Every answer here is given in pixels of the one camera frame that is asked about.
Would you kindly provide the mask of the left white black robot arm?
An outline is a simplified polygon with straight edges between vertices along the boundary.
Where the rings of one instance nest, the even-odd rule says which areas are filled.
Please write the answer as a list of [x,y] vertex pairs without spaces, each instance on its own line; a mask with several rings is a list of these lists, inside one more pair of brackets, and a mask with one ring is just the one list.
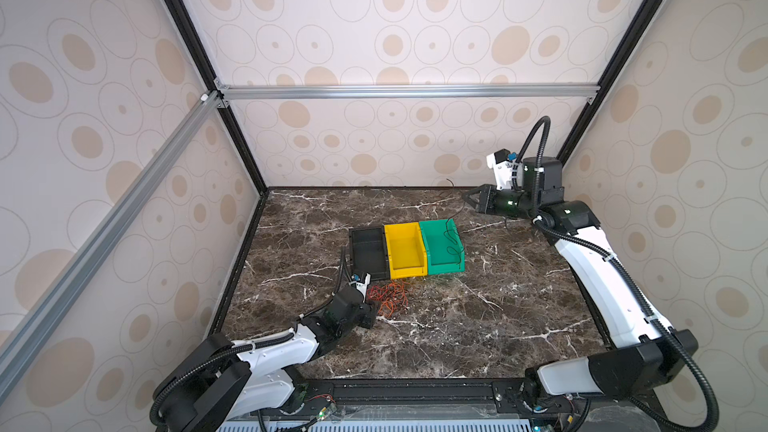
[[151,423],[158,431],[214,431],[230,418],[286,405],[299,395],[289,367],[327,355],[357,327],[373,327],[377,308],[366,300],[368,284],[343,282],[282,333],[240,341],[209,336],[157,386]]

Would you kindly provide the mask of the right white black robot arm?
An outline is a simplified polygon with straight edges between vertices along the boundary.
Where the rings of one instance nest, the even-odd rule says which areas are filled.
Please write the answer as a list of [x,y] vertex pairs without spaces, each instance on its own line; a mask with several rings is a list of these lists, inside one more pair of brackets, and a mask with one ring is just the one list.
[[698,431],[714,430],[720,418],[714,389],[693,355],[698,342],[689,330],[678,330],[649,301],[632,279],[583,201],[568,201],[562,163],[545,154],[551,120],[532,127],[522,148],[489,155],[495,181],[473,188],[463,200],[479,214],[528,220],[568,262],[608,343],[606,351],[529,368],[519,397],[530,412],[544,411],[544,401],[582,396],[631,402],[658,424],[675,431],[684,425],[655,412],[640,394],[670,383],[687,369],[702,392],[705,417]]

